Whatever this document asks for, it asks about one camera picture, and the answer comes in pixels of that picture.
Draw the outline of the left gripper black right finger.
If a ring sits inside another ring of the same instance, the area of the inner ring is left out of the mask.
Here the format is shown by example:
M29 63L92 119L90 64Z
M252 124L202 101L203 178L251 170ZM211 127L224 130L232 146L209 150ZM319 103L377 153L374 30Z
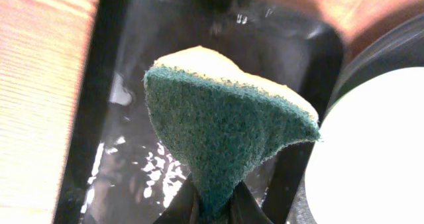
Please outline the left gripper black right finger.
M230 199L229 224L272 224L244 182L235 187Z

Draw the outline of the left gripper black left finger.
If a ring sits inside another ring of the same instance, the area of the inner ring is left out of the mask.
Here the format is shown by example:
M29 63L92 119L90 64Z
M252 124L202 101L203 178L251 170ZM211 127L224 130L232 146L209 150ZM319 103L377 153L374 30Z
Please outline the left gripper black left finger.
M165 212L153 224L196 224L198 217L199 198L190 174Z

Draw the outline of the green yellow sponge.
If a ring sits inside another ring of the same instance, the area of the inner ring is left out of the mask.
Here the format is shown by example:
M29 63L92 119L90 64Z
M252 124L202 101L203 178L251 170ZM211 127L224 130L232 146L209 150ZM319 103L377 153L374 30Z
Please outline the green yellow sponge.
M281 149L321 136L318 113L302 96L209 48L162 56L143 80L150 122L189 166L204 219L218 217L234 188Z

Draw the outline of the mint green plate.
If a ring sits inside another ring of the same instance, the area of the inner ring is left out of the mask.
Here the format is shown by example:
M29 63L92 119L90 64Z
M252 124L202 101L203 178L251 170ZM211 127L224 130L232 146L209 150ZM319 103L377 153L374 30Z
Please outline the mint green plate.
M423 68L372 78L321 125L305 195L322 224L423 224Z

